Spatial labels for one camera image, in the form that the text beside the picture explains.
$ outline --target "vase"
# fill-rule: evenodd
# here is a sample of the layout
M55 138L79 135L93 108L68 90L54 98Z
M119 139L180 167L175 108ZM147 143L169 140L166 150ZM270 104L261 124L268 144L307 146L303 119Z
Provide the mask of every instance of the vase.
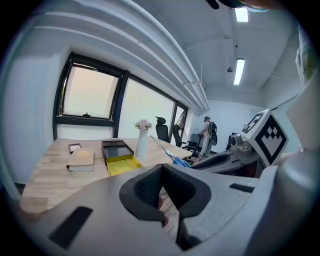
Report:
M140 130L138 140L135 147L135 155L137 157L144 157L147 152L147 134L148 130Z

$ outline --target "black window frame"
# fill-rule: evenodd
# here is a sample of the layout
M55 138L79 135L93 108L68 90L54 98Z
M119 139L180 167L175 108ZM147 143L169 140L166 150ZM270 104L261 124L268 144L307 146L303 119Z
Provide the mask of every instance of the black window frame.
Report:
M69 75L72 67L79 67L84 69L89 69L93 71L102 72L107 75L111 75L118 78L118 83L114 92L112 107L111 107L111 118L101 118L101 117L93 117L93 116L78 116L71 114L63 114L64 109L64 101L66 96L66 89L68 84ZM177 112L177 107L181 107L187 111L188 108L184 106L179 101L175 100L170 95L166 94L162 90L153 86L152 84L144 81L143 79L131 74L128 70L120 69L116 66L107 64L103 61L83 56L80 54L76 54L73 51L70 53L67 61L62 69L60 79L58 82L58 86L55 93L54 105L53 105L53 115L52 115L52 131L53 131L53 140L58 138L57 125L79 125L79 126L103 126L103 127L113 127L113 138L118 138L119 132L119 123L121 116L122 104L125 96L126 87L128 84L128 80L132 79L153 91L165 96L174 102L174 110L171 119L171 123L168 125L169 128L169 138L171 140L172 136L172 127L174 124Z

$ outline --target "scissors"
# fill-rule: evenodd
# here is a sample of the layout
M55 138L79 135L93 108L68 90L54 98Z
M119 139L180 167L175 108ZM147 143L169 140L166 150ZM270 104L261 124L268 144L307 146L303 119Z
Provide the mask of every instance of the scissors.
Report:
M173 161L173 163L175 165L183 166L183 167L187 167L187 168L191 167L191 165L187 161L182 160L180 157L172 154L169 150L166 150L158 141L155 140L154 137L151 136L151 138L160 146L160 148L162 148L164 150L164 152L167 154L168 157L171 158L171 160Z

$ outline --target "black backpack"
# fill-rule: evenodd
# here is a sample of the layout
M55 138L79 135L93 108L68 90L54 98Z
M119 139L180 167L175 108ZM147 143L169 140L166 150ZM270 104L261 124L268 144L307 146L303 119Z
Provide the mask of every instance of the black backpack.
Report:
M217 125L214 122L211 122L208 127L208 131L210 134L211 144L213 146L217 145L218 137L217 137Z

